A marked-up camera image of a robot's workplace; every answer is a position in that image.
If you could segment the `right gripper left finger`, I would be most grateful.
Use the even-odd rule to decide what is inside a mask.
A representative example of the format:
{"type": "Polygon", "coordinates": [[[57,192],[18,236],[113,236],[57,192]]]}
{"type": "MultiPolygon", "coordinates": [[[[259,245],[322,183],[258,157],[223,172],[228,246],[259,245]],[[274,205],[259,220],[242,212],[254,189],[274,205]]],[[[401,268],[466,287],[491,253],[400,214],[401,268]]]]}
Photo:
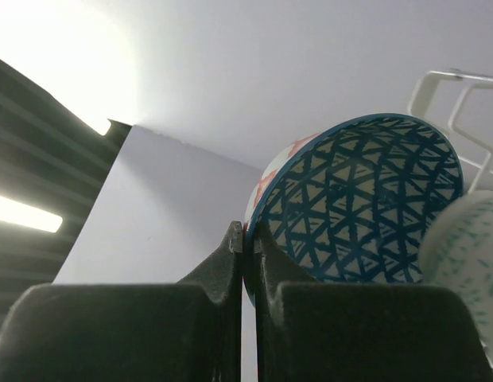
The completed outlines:
{"type": "Polygon", "coordinates": [[[176,283],[29,288],[0,330],[0,381],[238,381],[243,227],[176,283]]]}

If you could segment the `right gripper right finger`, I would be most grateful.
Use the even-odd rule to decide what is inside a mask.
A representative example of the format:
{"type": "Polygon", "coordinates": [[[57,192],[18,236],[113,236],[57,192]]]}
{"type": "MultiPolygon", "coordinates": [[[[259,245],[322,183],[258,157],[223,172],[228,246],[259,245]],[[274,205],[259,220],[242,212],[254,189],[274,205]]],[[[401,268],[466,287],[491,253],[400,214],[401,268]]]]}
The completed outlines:
{"type": "Polygon", "coordinates": [[[472,316],[450,290],[317,282],[264,224],[252,259],[261,381],[493,381],[472,316]]]}

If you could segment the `dark blue triangle-pattern bowl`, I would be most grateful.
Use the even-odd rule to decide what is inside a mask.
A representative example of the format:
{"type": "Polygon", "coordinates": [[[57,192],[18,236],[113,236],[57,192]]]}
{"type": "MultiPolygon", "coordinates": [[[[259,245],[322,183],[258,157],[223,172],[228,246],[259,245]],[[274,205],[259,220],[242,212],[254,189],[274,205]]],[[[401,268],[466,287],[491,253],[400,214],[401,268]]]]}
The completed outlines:
{"type": "Polygon", "coordinates": [[[260,224],[324,283],[421,283],[421,242],[463,196],[450,141],[411,115],[362,115],[303,138],[270,166],[245,214],[244,247],[260,224]]]}

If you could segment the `green and white bowl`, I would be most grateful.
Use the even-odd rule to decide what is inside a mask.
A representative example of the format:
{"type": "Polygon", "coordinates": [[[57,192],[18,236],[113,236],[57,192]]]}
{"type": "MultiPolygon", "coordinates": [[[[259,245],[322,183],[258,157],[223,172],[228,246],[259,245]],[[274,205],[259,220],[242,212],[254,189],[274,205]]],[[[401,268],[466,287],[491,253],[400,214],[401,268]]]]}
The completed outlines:
{"type": "Polygon", "coordinates": [[[462,298],[493,367],[493,191],[452,202],[425,234],[418,262],[429,285],[462,298]]]}

